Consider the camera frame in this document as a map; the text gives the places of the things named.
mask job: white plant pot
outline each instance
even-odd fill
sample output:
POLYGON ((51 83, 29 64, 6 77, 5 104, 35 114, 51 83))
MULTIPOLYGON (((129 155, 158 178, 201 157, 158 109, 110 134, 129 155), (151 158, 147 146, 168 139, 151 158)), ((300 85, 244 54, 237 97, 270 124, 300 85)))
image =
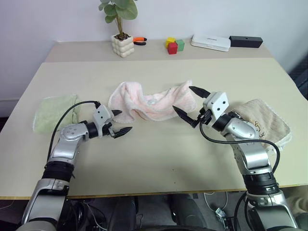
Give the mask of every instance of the white plant pot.
POLYGON ((111 36, 114 53, 121 56, 122 58, 125 58, 134 52, 134 42, 132 36, 123 41, 116 39, 115 36, 116 35, 111 36))

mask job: green cube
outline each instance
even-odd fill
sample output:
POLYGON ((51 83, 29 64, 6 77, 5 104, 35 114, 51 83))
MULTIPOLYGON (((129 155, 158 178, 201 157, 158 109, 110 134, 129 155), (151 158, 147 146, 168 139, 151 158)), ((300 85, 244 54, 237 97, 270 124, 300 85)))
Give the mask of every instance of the green cube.
POLYGON ((178 45, 178 51, 183 51, 184 50, 184 45, 185 45, 184 41, 180 39, 180 40, 176 40, 175 42, 178 45))

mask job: yellow cube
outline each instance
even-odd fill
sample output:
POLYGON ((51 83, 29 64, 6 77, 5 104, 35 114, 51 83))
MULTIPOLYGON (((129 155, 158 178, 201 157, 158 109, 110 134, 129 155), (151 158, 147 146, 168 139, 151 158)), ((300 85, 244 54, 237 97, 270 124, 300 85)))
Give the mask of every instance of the yellow cube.
POLYGON ((167 38, 165 47, 168 48, 168 45, 171 42, 175 42, 175 38, 172 38, 172 37, 167 38))

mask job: green leaf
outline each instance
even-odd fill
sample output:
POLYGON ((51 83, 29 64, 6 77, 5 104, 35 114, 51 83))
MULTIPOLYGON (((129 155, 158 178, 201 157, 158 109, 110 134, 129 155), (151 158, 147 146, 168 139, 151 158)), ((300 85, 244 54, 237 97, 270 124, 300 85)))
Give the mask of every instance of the green leaf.
POLYGON ((121 9, 125 9, 128 6, 129 0, 112 0, 112 2, 121 9))
POLYGON ((104 11, 108 16, 115 16, 116 15, 116 7, 115 5, 108 4, 105 6, 104 11))
POLYGON ((134 0, 128 0, 128 6, 126 9, 121 9, 120 7, 116 6, 115 10, 121 18, 127 20, 135 19, 138 15, 137 7, 134 0))
POLYGON ((114 15, 114 16, 108 16, 108 15, 106 15, 105 21, 106 21, 106 23, 112 23, 112 22, 114 21, 115 18, 116 18, 115 15, 114 15))
POLYGON ((106 5, 108 5, 108 3, 101 3, 101 4, 98 6, 98 9, 99 9, 100 11, 102 11, 106 5))

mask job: red cube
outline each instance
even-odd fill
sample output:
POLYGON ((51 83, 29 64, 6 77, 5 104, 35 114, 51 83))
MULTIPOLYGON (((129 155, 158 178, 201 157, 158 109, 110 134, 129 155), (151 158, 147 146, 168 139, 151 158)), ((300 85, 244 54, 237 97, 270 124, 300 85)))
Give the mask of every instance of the red cube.
POLYGON ((178 52, 178 45, 176 42, 171 42, 168 45, 168 53, 169 54, 176 54, 178 52))

